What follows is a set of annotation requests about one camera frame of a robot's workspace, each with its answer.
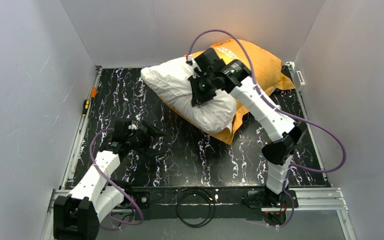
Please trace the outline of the aluminium frame rail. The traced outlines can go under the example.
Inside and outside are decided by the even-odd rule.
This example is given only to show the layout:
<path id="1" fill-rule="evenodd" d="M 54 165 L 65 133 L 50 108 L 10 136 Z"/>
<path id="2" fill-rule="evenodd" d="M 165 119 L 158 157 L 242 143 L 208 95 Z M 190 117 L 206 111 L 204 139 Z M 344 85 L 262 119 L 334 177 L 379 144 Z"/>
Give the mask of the aluminium frame rail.
<path id="1" fill-rule="evenodd" d="M 337 211 L 345 239 L 355 240 L 356 234 L 352 226 L 348 206 L 339 187 L 292 187 L 298 204 L 297 211 Z M 65 196 L 69 189 L 54 189 L 47 210 L 42 240 L 52 240 L 53 237 L 53 203 L 58 196 Z"/>

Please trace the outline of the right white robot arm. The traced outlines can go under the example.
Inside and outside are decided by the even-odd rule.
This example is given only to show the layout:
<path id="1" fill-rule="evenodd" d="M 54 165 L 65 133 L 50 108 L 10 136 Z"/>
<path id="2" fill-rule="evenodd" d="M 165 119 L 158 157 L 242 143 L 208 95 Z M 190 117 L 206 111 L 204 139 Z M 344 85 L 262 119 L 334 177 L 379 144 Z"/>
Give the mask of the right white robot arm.
<path id="1" fill-rule="evenodd" d="M 188 55 L 186 63 L 192 67 L 190 82 L 192 107 L 202 105 L 225 91 L 245 106 L 269 136 L 270 142 L 262 148 L 268 161 L 265 187 L 280 195 L 287 186 L 287 173 L 292 154 L 306 129 L 303 122 L 296 122 L 280 113 L 268 95 L 253 82 L 251 70 L 240 60 L 225 63 L 213 48 L 197 57 Z"/>

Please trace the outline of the yellow handled screwdriver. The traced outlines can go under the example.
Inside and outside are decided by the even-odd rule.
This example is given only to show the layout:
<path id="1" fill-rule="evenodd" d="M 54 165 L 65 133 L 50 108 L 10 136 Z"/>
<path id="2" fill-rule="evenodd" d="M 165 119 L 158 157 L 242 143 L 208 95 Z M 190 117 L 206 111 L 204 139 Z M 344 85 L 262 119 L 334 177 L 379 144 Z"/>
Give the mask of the yellow handled screwdriver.
<path id="1" fill-rule="evenodd" d="M 95 99 L 95 96 L 97 94 L 97 87 L 93 87 L 90 92 L 89 98 L 85 99 L 82 105 L 82 113 L 81 116 L 85 117 Z"/>

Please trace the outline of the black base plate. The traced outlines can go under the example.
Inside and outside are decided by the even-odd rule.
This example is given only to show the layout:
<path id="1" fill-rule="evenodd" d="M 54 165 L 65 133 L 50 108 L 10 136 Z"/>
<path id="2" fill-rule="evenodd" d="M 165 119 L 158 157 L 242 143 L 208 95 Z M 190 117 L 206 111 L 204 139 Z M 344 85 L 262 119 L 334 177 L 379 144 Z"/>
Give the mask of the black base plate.
<path id="1" fill-rule="evenodd" d="M 132 187 L 127 194 L 141 209 L 144 220 L 245 219 L 283 224 L 296 209 L 293 190 L 275 203 L 264 187 Z"/>

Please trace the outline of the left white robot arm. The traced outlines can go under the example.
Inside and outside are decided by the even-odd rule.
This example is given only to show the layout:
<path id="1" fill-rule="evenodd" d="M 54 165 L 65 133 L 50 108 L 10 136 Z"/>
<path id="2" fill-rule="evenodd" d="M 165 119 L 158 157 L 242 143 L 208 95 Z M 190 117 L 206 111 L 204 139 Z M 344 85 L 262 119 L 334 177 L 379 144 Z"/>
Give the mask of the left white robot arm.
<path id="1" fill-rule="evenodd" d="M 67 195 L 59 195 L 53 203 L 53 238 L 57 240 L 94 240 L 101 222 L 112 217 L 115 207 L 131 203 L 139 215 L 138 222 L 119 220 L 123 226 L 140 225 L 144 221 L 141 207 L 111 175 L 130 152 L 146 152 L 155 139 L 165 136 L 162 130 L 143 120 L 115 122 L 113 128 L 99 131 L 89 146 L 91 167 Z"/>

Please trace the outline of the white power strip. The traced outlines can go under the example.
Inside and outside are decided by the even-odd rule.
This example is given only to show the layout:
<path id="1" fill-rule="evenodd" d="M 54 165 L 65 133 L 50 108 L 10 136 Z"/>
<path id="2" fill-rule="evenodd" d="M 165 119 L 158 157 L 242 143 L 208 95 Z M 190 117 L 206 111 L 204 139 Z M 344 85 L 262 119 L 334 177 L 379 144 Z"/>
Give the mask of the white power strip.
<path id="1" fill-rule="evenodd" d="M 296 88 L 298 92 L 302 92 L 306 86 L 304 76 L 300 70 L 296 71 L 295 76 L 296 76 Z"/>

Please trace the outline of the orange printed pillowcase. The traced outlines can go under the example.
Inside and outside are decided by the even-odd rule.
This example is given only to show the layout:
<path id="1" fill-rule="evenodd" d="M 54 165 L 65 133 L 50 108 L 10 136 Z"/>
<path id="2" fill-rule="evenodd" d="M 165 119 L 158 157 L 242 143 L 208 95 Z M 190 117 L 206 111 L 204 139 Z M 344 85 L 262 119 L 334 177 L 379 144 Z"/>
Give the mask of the orange printed pillowcase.
<path id="1" fill-rule="evenodd" d="M 276 89 L 292 90 L 292 80 L 282 73 L 282 60 L 259 46 L 241 40 L 240 45 L 234 39 L 211 46 L 226 64 L 238 59 L 247 68 L 253 66 L 257 83 L 267 95 Z M 216 96 L 196 107 L 192 106 L 192 89 L 188 78 L 193 69 L 181 56 L 141 71 L 146 85 L 173 111 L 189 123 L 215 139 L 231 145 L 235 132 L 243 124 L 243 116 L 248 109 L 238 100 L 217 90 Z"/>

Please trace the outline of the white pillow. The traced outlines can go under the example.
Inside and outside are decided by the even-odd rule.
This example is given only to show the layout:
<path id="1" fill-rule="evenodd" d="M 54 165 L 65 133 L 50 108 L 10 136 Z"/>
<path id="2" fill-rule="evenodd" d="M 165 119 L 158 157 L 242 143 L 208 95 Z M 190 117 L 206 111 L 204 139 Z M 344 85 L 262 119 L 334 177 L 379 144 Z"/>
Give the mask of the white pillow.
<path id="1" fill-rule="evenodd" d="M 232 132 L 236 100 L 225 91 L 217 90 L 212 100 L 193 107 L 193 92 L 188 80 L 193 74 L 193 68 L 186 63 L 184 57 L 145 67 L 140 74 L 146 85 L 164 103 L 200 130 L 207 134 L 218 134 L 224 130 Z"/>

